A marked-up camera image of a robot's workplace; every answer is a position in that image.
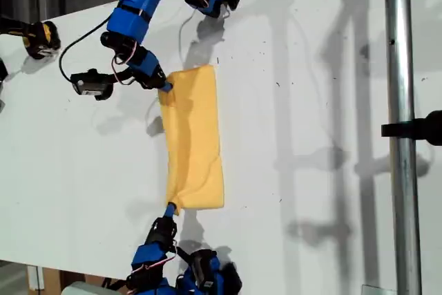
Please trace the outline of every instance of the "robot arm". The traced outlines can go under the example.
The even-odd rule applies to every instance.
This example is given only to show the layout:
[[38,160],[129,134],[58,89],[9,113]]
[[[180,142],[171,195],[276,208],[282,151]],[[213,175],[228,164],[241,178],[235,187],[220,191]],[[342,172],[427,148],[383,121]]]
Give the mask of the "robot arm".
[[[219,17],[222,4],[226,4],[230,9],[235,10],[239,0],[185,0],[193,8],[199,10],[204,15]],[[167,82],[157,57],[141,44],[144,36],[148,32],[151,18],[160,0],[119,0],[119,3],[110,16],[107,31],[102,34],[102,44],[115,51],[113,61],[120,59],[120,64],[127,64],[131,69],[133,78],[140,83],[142,88],[158,88],[169,92],[172,85]],[[75,90],[82,95],[95,95],[96,99],[103,100],[110,97],[110,88],[94,91],[97,78],[92,78],[94,84],[91,86],[89,78],[84,73],[76,77],[71,77]],[[109,85],[108,79],[104,79],[104,84]]]
[[[216,251],[198,250],[191,255],[173,245],[177,232],[173,221],[175,205],[169,203],[166,213],[151,227],[146,242],[139,246],[132,261],[132,274],[127,278],[127,288],[140,295],[236,295],[242,287],[240,277],[232,263],[221,268]],[[167,252],[175,252],[188,265],[171,287],[163,278],[163,265]]]

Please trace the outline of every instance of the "white table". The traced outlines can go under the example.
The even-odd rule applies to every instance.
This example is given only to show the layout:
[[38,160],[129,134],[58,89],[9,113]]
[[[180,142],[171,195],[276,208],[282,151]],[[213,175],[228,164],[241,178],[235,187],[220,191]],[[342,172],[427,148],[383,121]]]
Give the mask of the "white table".
[[[426,116],[442,105],[441,0],[413,2],[416,114]],[[55,19],[63,45],[114,6]],[[163,0],[145,41],[166,73],[216,67],[225,208],[176,218],[184,247],[236,262],[243,294],[394,289],[384,0],[242,0],[224,34],[200,43],[203,16],[183,26],[192,12]],[[66,70],[111,73],[102,31],[66,55]],[[115,86],[96,102],[75,94],[57,61],[25,60],[18,38],[0,37],[0,57],[13,73],[0,94],[0,259],[125,278],[164,212],[156,92]],[[442,150],[419,142],[418,152],[423,287],[438,294]]]

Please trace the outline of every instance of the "yellow cloth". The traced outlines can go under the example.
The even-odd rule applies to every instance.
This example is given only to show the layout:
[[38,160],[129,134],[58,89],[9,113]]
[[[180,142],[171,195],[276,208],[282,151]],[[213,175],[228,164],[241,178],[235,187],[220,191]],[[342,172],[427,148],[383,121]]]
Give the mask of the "yellow cloth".
[[159,92],[169,147],[167,201],[181,208],[224,206],[215,72],[212,66],[172,73]]

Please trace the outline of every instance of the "metal pole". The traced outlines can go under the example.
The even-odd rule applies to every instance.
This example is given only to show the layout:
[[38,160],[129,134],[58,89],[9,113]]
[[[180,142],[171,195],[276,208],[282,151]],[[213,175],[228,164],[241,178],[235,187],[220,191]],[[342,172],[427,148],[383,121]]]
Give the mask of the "metal pole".
[[[390,123],[414,119],[410,0],[385,0]],[[421,295],[416,145],[390,139],[398,295]]]

